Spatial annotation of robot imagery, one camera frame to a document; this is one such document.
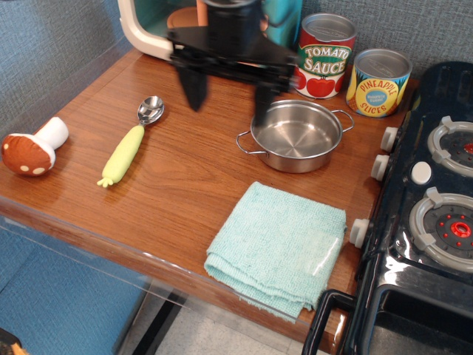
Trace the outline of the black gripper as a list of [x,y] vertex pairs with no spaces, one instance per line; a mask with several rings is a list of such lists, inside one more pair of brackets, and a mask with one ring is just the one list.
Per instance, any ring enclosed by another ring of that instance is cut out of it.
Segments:
[[171,62],[188,105],[198,112],[207,96],[208,76],[258,85],[253,125],[264,123],[278,92],[293,86],[296,54],[261,30],[261,1],[205,1],[208,24],[168,31]]

